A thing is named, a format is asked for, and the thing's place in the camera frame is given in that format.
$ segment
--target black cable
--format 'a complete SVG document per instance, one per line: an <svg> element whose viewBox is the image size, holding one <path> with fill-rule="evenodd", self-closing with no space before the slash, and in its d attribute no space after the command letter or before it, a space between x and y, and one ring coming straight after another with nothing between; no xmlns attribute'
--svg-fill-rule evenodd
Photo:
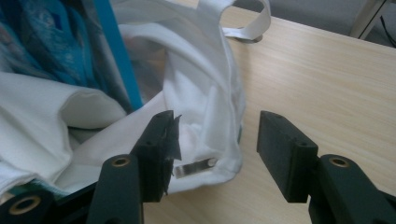
<svg viewBox="0 0 396 224"><path fill-rule="evenodd" d="M382 23L382 27L384 27L385 30L385 34L387 35L390 44L396 48L396 41L393 39L393 37L390 35L390 33L388 32L387 26L385 25L385 20L384 17L381 16L381 23Z"/></svg>

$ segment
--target wooden table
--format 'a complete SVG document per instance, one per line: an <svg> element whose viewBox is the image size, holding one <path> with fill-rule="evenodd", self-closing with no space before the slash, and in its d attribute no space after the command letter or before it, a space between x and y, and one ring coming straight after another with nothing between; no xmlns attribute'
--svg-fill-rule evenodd
<svg viewBox="0 0 396 224"><path fill-rule="evenodd" d="M223 23L253 16L232 8ZM310 223L307 204L286 203L256 152L261 110L285 116L319 155L352 159L396 195L396 49L277 18L261 42L230 42L247 95L244 166L228 183L146 203L146 223Z"/></svg>

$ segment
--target bag handle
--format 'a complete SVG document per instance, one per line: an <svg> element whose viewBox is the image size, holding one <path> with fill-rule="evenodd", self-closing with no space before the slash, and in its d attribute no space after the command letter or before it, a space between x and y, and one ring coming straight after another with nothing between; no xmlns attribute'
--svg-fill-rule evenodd
<svg viewBox="0 0 396 224"><path fill-rule="evenodd" d="M268 0L257 0L262 3L264 9L259 16L243 28L223 28L223 32L229 37L238 37L241 39L254 40L260 37L271 24L271 9ZM201 10L205 15L214 16L217 21L220 21L223 11L230 7L235 0L200 0L197 10Z"/></svg>

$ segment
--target tabletop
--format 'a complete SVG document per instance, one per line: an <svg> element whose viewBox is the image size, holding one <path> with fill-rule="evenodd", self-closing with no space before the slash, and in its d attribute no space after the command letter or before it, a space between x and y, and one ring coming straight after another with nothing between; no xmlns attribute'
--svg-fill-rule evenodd
<svg viewBox="0 0 396 224"><path fill-rule="evenodd" d="M255 13L231 8L224 25ZM146 223L310 223L307 204L287 203L256 152L261 110L289 119L319 156L352 159L396 195L396 49L272 18L262 41L230 39L246 91L241 172L225 184L145 203Z"/></svg>

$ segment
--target tote bag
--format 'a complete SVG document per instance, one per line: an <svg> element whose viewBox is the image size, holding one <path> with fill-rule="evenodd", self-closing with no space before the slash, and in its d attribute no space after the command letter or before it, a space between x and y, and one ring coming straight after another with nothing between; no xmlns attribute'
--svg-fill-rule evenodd
<svg viewBox="0 0 396 224"><path fill-rule="evenodd" d="M49 103L35 106L44 109L18 116L8 109L13 103L4 107L2 116L7 113L9 117L2 122L19 138L11 137L6 146L0 146L6 148L0 151L0 193L33 178L65 193L97 181L103 162L114 155L129 153L151 117L164 110L174 110L177 116L182 116L179 123L182 160L174 163L169 192L234 178L242 165L238 136L245 98L225 36L255 39L262 35L270 25L270 9L267 1L260 1L264 10L241 29L222 28L219 24L222 12L233 0L200 0L197 7L164 0L112 1L146 102L129 115L96 90L32 77L15 79L3 73L7 82L0 85L12 86L22 79L35 85L29 84L31 88L23 94L9 88L2 92L0 87L1 95L19 95L20 103L35 98L42 104L40 97ZM35 92L43 86L53 87ZM49 99L51 91L56 91L52 94L56 98ZM27 109L26 106L21 103L14 111Z"/></svg>

